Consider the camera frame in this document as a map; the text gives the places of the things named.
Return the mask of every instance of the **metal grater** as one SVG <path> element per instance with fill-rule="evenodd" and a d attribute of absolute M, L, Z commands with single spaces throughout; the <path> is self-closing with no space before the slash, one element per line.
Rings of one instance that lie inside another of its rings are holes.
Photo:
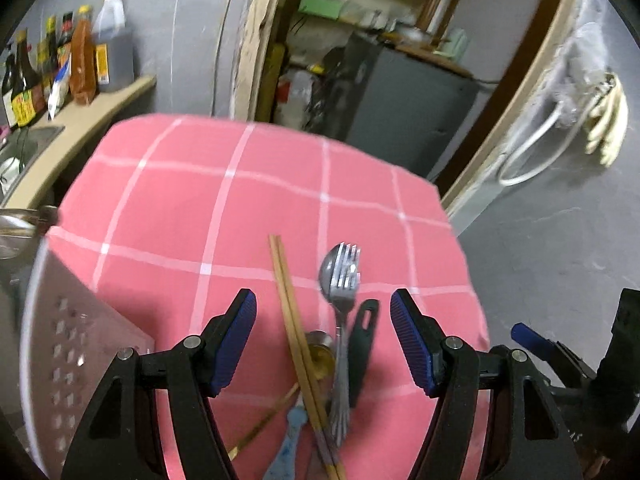
<path fill-rule="evenodd" d="M 20 330 L 20 402 L 30 453 L 58 480 L 84 409 L 119 348 L 154 340 L 101 302 L 41 241 Z"/>

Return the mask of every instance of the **white grid lines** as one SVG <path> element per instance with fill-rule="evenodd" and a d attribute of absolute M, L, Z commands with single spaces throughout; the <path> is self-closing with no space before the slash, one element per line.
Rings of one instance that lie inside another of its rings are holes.
<path fill-rule="evenodd" d="M 204 244 L 204 252 L 202 255 L 202 264 L 211 265 L 213 263 L 213 254 L 216 251 L 216 243 L 218 242 L 218 233 L 220 231 L 220 224 L 222 223 L 222 215 L 225 211 L 226 199 L 229 196 L 229 190 L 231 189 L 231 182 L 233 181 L 236 169 L 240 163 L 240 158 L 244 152 L 249 137 L 254 130 L 255 125 L 249 124 L 242 136 L 238 140 L 238 144 L 231 155 L 228 168 L 225 170 L 225 177 L 220 183 L 218 189 L 218 196 L 216 197 L 216 203 L 213 206 L 213 213 L 211 215 L 211 222 L 209 224 L 209 231 L 207 232 L 207 241 Z M 190 322 L 190 334 L 197 334 L 202 331 L 202 320 L 204 318 L 204 309 L 207 304 L 207 295 L 209 292 L 210 274 L 200 274 L 198 277 L 198 285 L 196 287 L 196 295 L 193 300 L 193 311 L 191 312 Z"/>
<path fill-rule="evenodd" d="M 329 142 L 320 139 L 322 152 L 322 176 L 320 181 L 320 211 L 318 215 L 318 268 L 322 265 L 324 255 L 328 250 L 329 237 L 329 187 L 331 186 L 331 158 Z M 329 332 L 329 306 L 324 296 L 318 290 L 318 323 L 320 329 Z"/>
<path fill-rule="evenodd" d="M 113 215 L 111 216 L 109 226 L 107 227 L 107 233 L 104 237 L 104 242 L 103 242 L 105 245 L 107 245 L 107 251 L 104 253 L 100 252 L 100 256 L 98 256 L 98 261 L 95 264 L 94 276 L 91 282 L 91 289 L 94 292 L 98 290 L 98 282 L 100 281 L 100 277 L 102 276 L 102 271 L 104 269 L 104 262 L 107 258 L 109 246 L 111 245 L 113 234 L 116 231 L 118 220 L 120 220 L 120 215 L 122 214 L 122 211 L 124 210 L 124 206 L 127 204 L 127 200 L 129 200 L 129 197 L 131 196 L 131 193 L 133 192 L 133 189 L 136 186 L 138 179 L 140 178 L 140 174 L 142 174 L 142 170 L 144 168 L 143 162 L 146 162 L 147 160 L 149 160 L 153 152 L 158 147 L 158 144 L 160 144 L 160 142 L 162 142 L 162 140 L 166 136 L 168 136 L 173 130 L 175 130 L 175 128 L 181 122 L 182 122 L 182 118 L 176 119 L 175 121 L 173 121 L 164 132 L 162 132 L 160 135 L 158 135 L 154 139 L 154 141 L 146 150 L 145 154 L 142 156 L 142 159 L 136 163 L 136 169 L 133 171 L 133 173 L 129 177 L 129 180 L 127 181 L 127 184 L 124 188 L 124 192 L 122 193 L 122 196 L 120 197 L 120 201 L 118 202 L 118 204 L 116 205 L 113 211 Z"/>
<path fill-rule="evenodd" d="M 327 147 L 326 152 L 322 151 L 323 159 L 329 158 L 329 149 Z M 99 162 L 101 164 L 105 164 L 107 166 L 126 168 L 129 166 L 138 166 L 139 160 L 136 158 L 121 158 L 114 157 L 108 155 L 100 155 L 96 154 L 91 158 L 92 162 Z M 171 160 L 148 160 L 145 165 L 146 170 L 170 170 L 170 171 L 184 171 L 187 173 L 196 173 L 196 174 L 204 174 L 204 175 L 214 175 L 214 176 L 225 176 L 227 169 L 226 168 L 209 168 L 207 166 L 200 166 L 197 164 L 190 164 L 188 162 L 178 162 Z M 281 187 L 286 189 L 292 193 L 297 195 L 306 196 L 309 198 L 318 198 L 322 203 L 331 203 L 335 205 L 340 205 L 344 207 L 351 207 L 354 209 L 374 209 L 381 211 L 383 213 L 396 216 L 401 220 L 407 220 L 409 222 L 419 222 L 426 225 L 431 225 L 434 227 L 443 228 L 446 230 L 450 230 L 451 226 L 446 221 L 434 220 L 432 218 L 420 218 L 417 216 L 409 216 L 404 212 L 398 212 L 395 209 L 390 207 L 386 207 L 377 202 L 364 202 L 359 200 L 348 200 L 345 198 L 340 198 L 337 196 L 330 196 L 328 192 L 321 191 L 318 193 L 316 190 L 307 189 L 301 186 L 296 186 L 295 184 L 291 184 L 286 180 L 279 178 L 277 176 L 260 173 L 259 171 L 246 171 L 246 170 L 235 170 L 233 174 L 234 178 L 244 178 L 247 180 L 254 180 L 256 182 L 263 182 L 265 184 L 271 184 L 272 186 Z"/>
<path fill-rule="evenodd" d="M 415 247 L 414 247 L 414 232 L 411 229 L 411 225 L 409 224 L 406 216 L 404 214 L 404 208 L 402 208 L 402 197 L 400 195 L 400 186 L 398 184 L 398 174 L 397 168 L 395 166 L 390 167 L 391 171 L 391 183 L 394 187 L 394 197 L 396 198 L 396 207 L 398 208 L 398 219 L 402 224 L 402 228 L 404 229 L 404 239 L 406 241 L 406 255 L 409 263 L 409 282 L 410 282 L 410 291 L 412 294 L 418 290 L 418 271 L 415 266 Z M 418 306 L 423 306 L 422 300 L 420 296 L 416 298 Z"/>
<path fill-rule="evenodd" d="M 52 227 L 48 233 L 50 237 L 60 238 L 76 247 L 88 249 L 95 253 L 100 253 L 102 244 L 100 242 L 94 242 L 87 238 L 72 234 L 65 231 L 61 227 Z M 271 269 L 259 269 L 255 267 L 235 267 L 224 265 L 211 265 L 202 262 L 192 262 L 190 260 L 179 260 L 177 258 L 168 258 L 160 254 L 149 253 L 147 251 L 139 251 L 130 247 L 124 247 L 111 244 L 109 248 L 110 256 L 119 256 L 132 260 L 135 262 L 141 262 L 163 269 L 175 269 L 183 270 L 184 272 L 191 272 L 193 274 L 202 274 L 203 270 L 207 276 L 217 276 L 220 278 L 238 278 L 240 280 L 260 280 L 264 282 L 275 282 L 273 277 L 273 271 Z M 311 290 L 318 290 L 318 281 L 315 278 L 304 278 L 302 276 L 292 276 L 291 281 L 295 287 L 308 288 Z M 393 283 L 366 283 L 360 284 L 358 291 L 361 294 L 392 294 L 398 288 L 404 288 L 405 284 L 393 284 Z M 439 294 L 469 294 L 475 297 L 475 292 L 470 285 L 447 285 L 447 286 L 433 286 L 427 288 L 417 289 L 421 296 L 437 296 Z"/>

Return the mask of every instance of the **orange bottle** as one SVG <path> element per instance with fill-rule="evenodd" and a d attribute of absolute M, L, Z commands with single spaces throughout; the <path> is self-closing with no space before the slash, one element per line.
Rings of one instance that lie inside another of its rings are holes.
<path fill-rule="evenodd" d="M 78 24 L 71 38 L 69 90 L 79 105 L 89 105 L 95 97 L 95 45 L 91 37 L 91 6 L 78 9 Z"/>

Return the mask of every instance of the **sauce bottle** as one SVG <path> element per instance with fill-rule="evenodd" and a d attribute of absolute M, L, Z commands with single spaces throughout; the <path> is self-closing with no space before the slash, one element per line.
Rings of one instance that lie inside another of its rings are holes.
<path fill-rule="evenodd" d="M 65 65 L 71 52 L 71 37 L 74 34 L 74 14 L 66 12 L 62 17 L 62 33 L 58 40 L 58 66 Z"/>
<path fill-rule="evenodd" d="M 42 91 L 44 92 L 44 98 L 49 99 L 51 94 L 51 85 L 53 85 L 54 74 L 51 70 L 51 63 L 49 60 L 49 45 L 47 40 L 43 40 L 38 43 L 38 73 L 42 78 Z"/>
<path fill-rule="evenodd" d="M 15 57 L 11 52 L 11 46 L 9 48 L 9 55 L 4 61 L 4 79 L 2 80 L 2 102 L 4 104 L 4 111 L 6 113 L 6 120 L 8 121 L 11 131 L 14 131 L 18 127 L 18 122 L 15 120 L 14 109 L 11 106 L 11 94 L 14 91 L 15 86 Z"/>
<path fill-rule="evenodd" d="M 33 124 L 44 113 L 47 103 L 42 92 L 42 79 L 31 67 L 27 52 L 27 29 L 20 30 L 17 41 L 17 73 L 11 104 L 21 128 Z"/>
<path fill-rule="evenodd" d="M 78 9 L 79 19 L 71 38 L 69 90 L 79 105 L 89 105 L 95 97 L 95 45 L 91 37 L 91 6 Z"/>
<path fill-rule="evenodd" d="M 56 41 L 56 17 L 55 15 L 47 18 L 47 47 L 49 48 L 49 68 L 53 77 L 58 73 L 58 42 Z"/>

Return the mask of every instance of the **blue spoon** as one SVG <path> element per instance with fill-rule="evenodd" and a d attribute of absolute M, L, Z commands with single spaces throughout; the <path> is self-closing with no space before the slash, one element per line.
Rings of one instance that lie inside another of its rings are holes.
<path fill-rule="evenodd" d="M 305 403 L 302 399 L 302 393 L 300 393 L 295 405 L 287 413 L 289 426 L 280 450 L 262 480 L 295 480 L 298 438 L 300 437 L 300 430 L 302 430 L 307 421 Z"/>

